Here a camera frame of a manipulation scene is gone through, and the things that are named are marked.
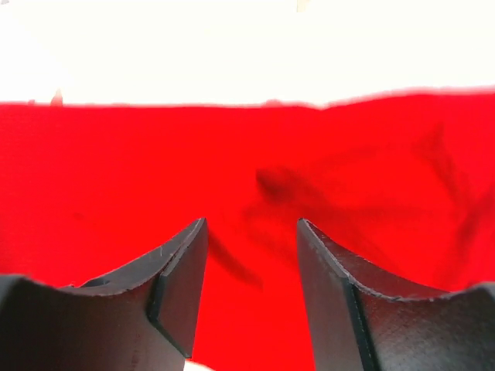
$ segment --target red fabric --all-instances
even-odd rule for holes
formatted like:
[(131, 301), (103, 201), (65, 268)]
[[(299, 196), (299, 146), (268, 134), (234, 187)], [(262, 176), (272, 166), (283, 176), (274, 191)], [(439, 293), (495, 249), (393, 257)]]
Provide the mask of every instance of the red fabric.
[(494, 124), (492, 93), (322, 111), (0, 105), (0, 271), (82, 284), (205, 216), (195, 360), (311, 370), (296, 220), (419, 283), (493, 280)]

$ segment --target white background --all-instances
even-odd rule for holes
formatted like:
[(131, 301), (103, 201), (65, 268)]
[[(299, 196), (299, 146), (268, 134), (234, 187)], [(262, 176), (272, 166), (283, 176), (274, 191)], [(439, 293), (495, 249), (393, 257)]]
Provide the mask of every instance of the white background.
[(495, 83), (495, 2), (10, 0), (0, 100), (325, 104)]

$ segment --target white wall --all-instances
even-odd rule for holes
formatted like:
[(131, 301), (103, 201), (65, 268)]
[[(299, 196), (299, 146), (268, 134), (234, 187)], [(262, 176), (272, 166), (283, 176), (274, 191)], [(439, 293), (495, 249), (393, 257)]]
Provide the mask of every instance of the white wall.
[(314, 104), (495, 83), (493, 2), (10, 0), (0, 100)]

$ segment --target black object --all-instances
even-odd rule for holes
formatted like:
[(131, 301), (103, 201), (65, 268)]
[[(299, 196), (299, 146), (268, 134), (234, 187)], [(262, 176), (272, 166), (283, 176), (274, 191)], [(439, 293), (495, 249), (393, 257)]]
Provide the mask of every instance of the black object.
[(298, 223), (317, 371), (495, 370), (495, 285), (445, 293), (374, 266)]
[(207, 222), (81, 288), (0, 276), (0, 369), (182, 371), (193, 350)]

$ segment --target black plastic piece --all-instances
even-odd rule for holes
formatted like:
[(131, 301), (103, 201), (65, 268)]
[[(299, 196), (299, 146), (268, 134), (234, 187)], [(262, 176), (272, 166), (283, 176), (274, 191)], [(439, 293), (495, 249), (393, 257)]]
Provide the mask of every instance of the black plastic piece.
[(81, 288), (0, 276), (0, 369), (182, 371), (193, 349), (207, 222)]
[(388, 273), (298, 222), (317, 371), (494, 370), (495, 285), (445, 293)]

